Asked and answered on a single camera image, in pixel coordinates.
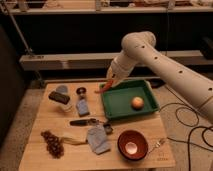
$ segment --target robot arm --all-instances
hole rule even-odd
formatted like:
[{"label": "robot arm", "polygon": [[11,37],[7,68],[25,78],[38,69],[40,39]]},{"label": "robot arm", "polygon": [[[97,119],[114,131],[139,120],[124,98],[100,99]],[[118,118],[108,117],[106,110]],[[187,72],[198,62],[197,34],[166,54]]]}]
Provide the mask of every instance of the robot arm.
[{"label": "robot arm", "polygon": [[213,81],[164,56],[154,49],[155,44],[151,32],[126,35],[123,50],[107,72],[107,78],[114,80],[112,86],[129,76],[136,64],[143,63],[213,123]]}]

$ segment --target wooden table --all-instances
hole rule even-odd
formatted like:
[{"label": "wooden table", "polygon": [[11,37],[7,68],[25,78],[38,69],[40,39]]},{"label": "wooden table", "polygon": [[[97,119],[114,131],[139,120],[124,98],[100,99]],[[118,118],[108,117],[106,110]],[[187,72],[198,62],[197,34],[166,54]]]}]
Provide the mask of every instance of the wooden table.
[{"label": "wooden table", "polygon": [[48,95],[61,84],[48,84],[41,101],[40,108],[25,148],[19,169],[21,171],[54,171],[54,170],[111,170],[173,167],[175,161],[168,140],[160,148],[154,150],[145,159],[131,162],[123,158],[117,148],[117,139],[121,132],[127,129],[140,131],[146,137],[151,149],[160,138],[166,138],[166,132],[159,112],[149,116],[125,119],[113,122],[113,134],[108,136],[111,151],[96,155],[88,144],[74,146],[64,144],[65,154],[60,159],[54,159],[46,150],[46,143],[40,135],[42,131],[50,130],[57,136],[70,134],[77,139],[85,140],[87,130],[91,126],[74,127],[69,121],[79,119],[75,104],[78,97],[75,93],[80,86],[87,88],[87,103],[90,115],[83,118],[94,117],[106,121],[103,105],[99,94],[97,82],[64,84],[69,88],[73,107],[70,112],[64,113],[58,104],[50,101]]}]

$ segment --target gray cloth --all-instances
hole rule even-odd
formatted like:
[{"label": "gray cloth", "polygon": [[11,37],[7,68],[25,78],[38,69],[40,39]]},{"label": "gray cloth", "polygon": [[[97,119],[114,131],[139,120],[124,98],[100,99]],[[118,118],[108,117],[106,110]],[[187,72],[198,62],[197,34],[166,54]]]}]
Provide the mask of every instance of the gray cloth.
[{"label": "gray cloth", "polygon": [[87,141],[92,151],[96,154],[110,150],[110,144],[107,141],[107,135],[102,125],[94,126],[87,132]]}]

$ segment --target fork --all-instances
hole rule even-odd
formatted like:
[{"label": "fork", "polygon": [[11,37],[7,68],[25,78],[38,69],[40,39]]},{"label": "fork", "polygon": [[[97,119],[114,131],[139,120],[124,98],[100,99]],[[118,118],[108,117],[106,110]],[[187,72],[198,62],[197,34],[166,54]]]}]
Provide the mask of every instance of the fork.
[{"label": "fork", "polygon": [[148,154],[151,153],[152,151],[154,151],[156,148],[159,148],[160,146],[162,146],[165,142],[166,142],[165,138],[161,138],[160,140],[158,140],[155,143],[154,147],[148,152]]}]

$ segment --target small figurine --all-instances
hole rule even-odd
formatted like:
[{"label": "small figurine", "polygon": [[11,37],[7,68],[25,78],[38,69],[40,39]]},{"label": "small figurine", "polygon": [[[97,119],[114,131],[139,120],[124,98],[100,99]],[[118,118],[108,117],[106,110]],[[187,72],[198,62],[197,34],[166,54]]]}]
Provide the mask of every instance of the small figurine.
[{"label": "small figurine", "polygon": [[77,95],[79,96],[80,99],[86,98],[86,92],[87,92],[87,89],[85,87],[79,87],[76,90],[76,93],[77,93]]},{"label": "small figurine", "polygon": [[81,99],[77,102],[76,108],[80,116],[89,115],[89,109],[85,99]]}]

